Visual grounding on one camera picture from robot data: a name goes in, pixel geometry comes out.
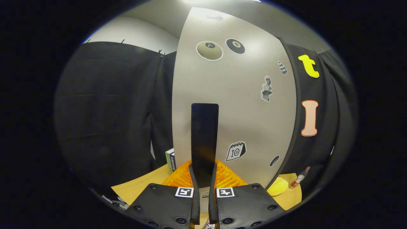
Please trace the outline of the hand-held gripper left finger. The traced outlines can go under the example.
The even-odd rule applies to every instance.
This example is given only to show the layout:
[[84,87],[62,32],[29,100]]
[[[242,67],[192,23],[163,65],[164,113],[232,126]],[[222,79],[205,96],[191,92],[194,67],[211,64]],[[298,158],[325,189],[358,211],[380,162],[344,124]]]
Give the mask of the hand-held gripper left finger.
[[181,165],[160,184],[147,184],[126,214],[155,229],[193,229],[200,223],[200,201],[192,162]]

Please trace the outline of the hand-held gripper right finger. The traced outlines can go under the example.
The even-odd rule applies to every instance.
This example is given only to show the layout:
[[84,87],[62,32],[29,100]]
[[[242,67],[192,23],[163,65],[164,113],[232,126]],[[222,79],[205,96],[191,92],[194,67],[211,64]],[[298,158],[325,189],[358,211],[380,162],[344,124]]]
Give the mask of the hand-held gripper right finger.
[[285,212],[261,184],[247,184],[215,160],[208,200],[208,220],[217,229],[254,229]]

